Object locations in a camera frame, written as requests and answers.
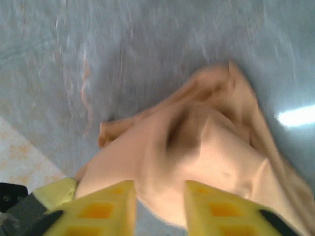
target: yellow plastic part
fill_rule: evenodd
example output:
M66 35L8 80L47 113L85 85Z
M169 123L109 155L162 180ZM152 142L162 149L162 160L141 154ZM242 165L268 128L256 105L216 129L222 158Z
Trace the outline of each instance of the yellow plastic part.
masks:
M132 236L136 218L133 181L123 181L62 204L64 214L44 236Z
M185 183L189 236L281 236L260 214L269 208L195 181Z
M51 210L56 206L72 201L77 182L73 178L64 178L33 191L35 197Z

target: gray floor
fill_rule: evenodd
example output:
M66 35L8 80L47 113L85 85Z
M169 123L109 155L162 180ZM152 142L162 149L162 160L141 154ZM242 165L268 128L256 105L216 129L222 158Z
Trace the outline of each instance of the gray floor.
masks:
M314 22L314 0L3 0L0 115L73 175L98 152L101 120L129 117L198 68L233 59L279 150L315 190L315 124L277 120L315 104ZM139 209L138 235L184 233Z

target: crumpled fabric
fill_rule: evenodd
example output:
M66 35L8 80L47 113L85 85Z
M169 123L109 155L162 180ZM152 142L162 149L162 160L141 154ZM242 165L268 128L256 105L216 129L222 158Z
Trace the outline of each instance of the crumpled fabric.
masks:
M197 71L177 92L134 117L103 122L103 149L76 174L81 197L133 180L158 218L186 227L185 180L269 206L301 235L315 235L313 193L278 152L238 67Z

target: gray table surface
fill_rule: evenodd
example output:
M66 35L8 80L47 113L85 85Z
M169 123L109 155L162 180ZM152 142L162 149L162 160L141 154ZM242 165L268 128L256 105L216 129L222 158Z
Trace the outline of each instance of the gray table surface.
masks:
M315 124L277 119L315 104L314 0L0 1L0 115L70 176L99 151L102 120L148 108L227 59L315 190ZM137 235L184 234L138 208Z

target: beige cloth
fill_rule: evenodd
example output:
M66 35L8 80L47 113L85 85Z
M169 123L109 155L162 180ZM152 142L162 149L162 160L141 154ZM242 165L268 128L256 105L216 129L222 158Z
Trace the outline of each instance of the beige cloth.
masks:
M301 235L315 235L311 189L278 153L257 99L233 63L196 72L167 100L101 124L103 148L77 174L80 197L132 179L159 218L186 226L185 180L273 208Z

